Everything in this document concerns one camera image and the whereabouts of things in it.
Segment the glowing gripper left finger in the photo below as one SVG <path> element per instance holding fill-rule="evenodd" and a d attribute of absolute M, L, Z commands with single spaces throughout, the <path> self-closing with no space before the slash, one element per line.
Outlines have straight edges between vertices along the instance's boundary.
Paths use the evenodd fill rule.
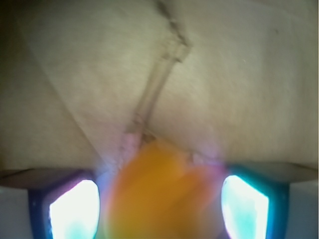
<path fill-rule="evenodd" d="M 93 239 L 100 219 L 100 192 L 90 171 L 58 173 L 28 190 L 35 239 Z"/>

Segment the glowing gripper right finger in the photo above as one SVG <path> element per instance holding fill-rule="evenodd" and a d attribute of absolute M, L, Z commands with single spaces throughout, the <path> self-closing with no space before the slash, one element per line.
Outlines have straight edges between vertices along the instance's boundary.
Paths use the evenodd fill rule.
<path fill-rule="evenodd" d="M 221 211 L 229 239 L 283 239 L 290 187 L 243 165 L 229 167 L 221 188 Z"/>

